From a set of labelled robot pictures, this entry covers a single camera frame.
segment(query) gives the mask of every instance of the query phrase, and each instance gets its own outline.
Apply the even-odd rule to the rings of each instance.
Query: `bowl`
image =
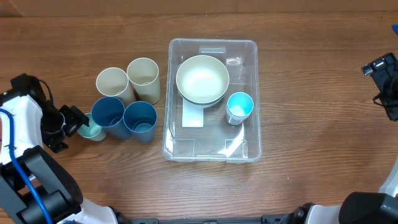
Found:
[[[175,77],[178,92],[188,102],[207,108],[224,96],[229,85],[225,65],[217,58],[198,55],[181,64]]]

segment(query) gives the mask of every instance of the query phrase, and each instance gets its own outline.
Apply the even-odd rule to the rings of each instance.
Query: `transparent storage box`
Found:
[[[229,87],[216,105],[203,109],[202,128],[182,127],[182,97],[175,77],[179,66],[196,55],[222,61]],[[169,72],[163,135],[163,156],[179,162],[256,162],[262,154],[257,45],[251,40],[174,39],[169,46]],[[243,123],[226,120],[226,102],[238,91],[249,94],[254,109]]]

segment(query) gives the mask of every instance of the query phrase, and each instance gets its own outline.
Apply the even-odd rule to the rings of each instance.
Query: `cup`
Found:
[[[132,103],[124,111],[123,121],[137,141],[148,143],[154,140],[157,113],[150,103]]]
[[[226,104],[226,120],[229,124],[238,125],[250,116],[253,108],[253,99],[247,93],[234,93]]]
[[[88,127],[84,124],[80,126],[77,132],[83,137],[93,141],[101,141],[103,140],[107,133],[105,130],[101,128],[100,125],[96,124],[93,120],[91,113],[87,113],[86,116],[90,120],[88,123]]]
[[[140,100],[155,104],[160,100],[159,68],[149,58],[137,58],[127,67],[127,76]]]
[[[119,139],[129,139],[130,130],[123,122],[124,105],[119,98],[107,96],[95,102],[91,115],[95,123]]]
[[[96,81],[97,90],[104,96],[115,96],[125,105],[136,101],[132,86],[126,72],[120,68],[103,70]]]

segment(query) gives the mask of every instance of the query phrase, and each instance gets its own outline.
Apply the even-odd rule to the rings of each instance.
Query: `bowl rim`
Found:
[[[212,58],[212,59],[217,60],[220,64],[223,65],[223,67],[224,67],[226,73],[228,74],[228,82],[227,82],[226,88],[225,88],[224,92],[217,98],[217,100],[219,100],[220,98],[224,97],[226,91],[228,90],[229,81],[230,81],[230,80],[229,80],[229,72],[228,72],[228,69],[226,68],[226,65],[225,65],[223,62],[221,62],[221,61],[218,60],[217,58],[212,57],[212,56],[209,56],[209,55],[196,55],[196,56],[190,57],[190,58],[186,59],[186,61],[184,61],[184,62],[180,65],[180,67],[179,67],[178,70],[177,70],[177,74],[176,74],[176,76],[175,76],[175,83],[176,83],[176,85],[177,85],[177,90],[178,90],[178,92],[179,92],[180,95],[181,95],[183,98],[185,98],[187,101],[189,101],[189,102],[191,102],[191,103],[193,103],[193,104],[196,104],[196,105],[203,105],[203,106],[205,106],[205,105],[212,104],[212,103],[214,103],[214,102],[217,101],[217,100],[206,101],[206,102],[197,102],[197,101],[193,101],[193,100],[189,99],[188,97],[186,97],[186,96],[180,91],[180,87],[178,86],[178,81],[177,81],[178,72],[180,71],[182,65],[184,65],[187,61],[193,60],[194,58],[197,58],[197,57],[208,57],[208,58]]]

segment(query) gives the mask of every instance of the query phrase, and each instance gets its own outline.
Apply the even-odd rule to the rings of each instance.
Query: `mint green cup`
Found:
[[[82,125],[77,130],[77,132],[83,138],[87,138],[87,139],[90,139],[90,140],[93,140],[93,141],[101,141],[101,140],[103,140],[106,137],[107,132],[105,130],[103,130],[101,126],[99,126],[98,124],[96,124],[94,122],[91,113],[87,113],[86,116],[88,117],[88,119],[90,119],[90,122],[88,123],[90,126],[87,127],[85,125]]]

